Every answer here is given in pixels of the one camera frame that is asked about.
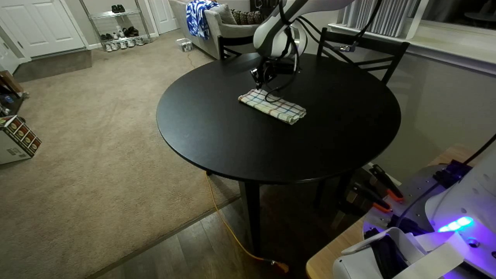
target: hardwood floor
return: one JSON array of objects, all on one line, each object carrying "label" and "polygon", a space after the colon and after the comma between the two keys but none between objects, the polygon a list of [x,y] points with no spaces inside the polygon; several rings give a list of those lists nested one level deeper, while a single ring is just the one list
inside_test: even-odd
[{"label": "hardwood floor", "polygon": [[[369,177],[360,169],[352,181],[361,182]],[[307,260],[359,219],[359,216],[346,215],[335,221],[338,210],[332,193],[336,185],[337,179],[328,181],[321,209],[312,206],[317,183],[264,185],[260,188],[261,251],[264,257],[289,265],[287,275],[277,267],[245,254],[215,212],[91,278],[306,278]],[[365,208],[370,206],[367,202],[362,204],[360,199],[356,199],[355,204]],[[238,199],[223,207],[221,213],[246,245],[247,230],[242,210]]]}]

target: cardboard box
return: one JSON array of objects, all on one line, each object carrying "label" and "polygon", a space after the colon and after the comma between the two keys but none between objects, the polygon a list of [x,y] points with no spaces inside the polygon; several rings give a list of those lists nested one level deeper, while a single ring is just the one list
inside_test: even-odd
[{"label": "cardboard box", "polygon": [[17,115],[0,118],[0,164],[34,156],[41,140]]},{"label": "cardboard box", "polygon": [[14,89],[15,92],[17,93],[24,92],[24,88],[22,88],[19,82],[17,82],[7,70],[0,71],[0,76],[1,76],[0,79],[1,85],[3,85],[2,80],[4,80],[5,83],[7,83],[10,87],[12,87],[12,89]]}]

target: round black table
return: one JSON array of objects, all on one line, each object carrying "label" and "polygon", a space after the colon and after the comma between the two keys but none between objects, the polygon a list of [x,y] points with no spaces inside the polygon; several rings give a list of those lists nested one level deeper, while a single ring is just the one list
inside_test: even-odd
[{"label": "round black table", "polygon": [[[254,251],[259,248],[259,184],[346,176],[373,160],[398,132],[398,102],[384,83],[336,59],[302,55],[284,99],[307,110],[289,125],[238,101],[255,88],[245,54],[190,71],[165,91],[157,124],[166,143],[191,164],[238,180]],[[277,77],[271,85],[284,83]]]}]

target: blue and white blanket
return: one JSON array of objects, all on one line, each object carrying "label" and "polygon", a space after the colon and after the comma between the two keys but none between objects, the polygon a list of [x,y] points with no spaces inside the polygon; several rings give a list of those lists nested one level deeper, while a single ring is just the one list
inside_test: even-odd
[{"label": "blue and white blanket", "polygon": [[210,0],[194,0],[186,5],[186,21],[191,35],[208,40],[210,31],[204,11],[216,6],[220,4]]}]

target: gray sofa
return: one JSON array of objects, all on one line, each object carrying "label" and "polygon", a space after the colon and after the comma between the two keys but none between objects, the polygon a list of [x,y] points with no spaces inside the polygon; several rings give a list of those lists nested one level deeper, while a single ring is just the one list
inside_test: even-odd
[{"label": "gray sofa", "polygon": [[[216,59],[219,59],[219,46],[217,42],[217,36],[221,35],[226,38],[252,36],[255,33],[256,28],[258,27],[258,25],[224,24],[222,23],[222,20],[218,13],[206,10],[205,17],[210,29],[210,38],[208,40],[204,40],[200,37],[192,36],[189,33],[186,22],[186,4],[188,2],[188,0],[169,0],[172,12],[176,16],[177,23],[181,28],[181,32],[183,33],[184,37],[190,39],[195,46],[201,48],[203,51],[215,57]],[[230,47],[230,49],[235,50],[239,53],[255,52],[253,45]]]}]

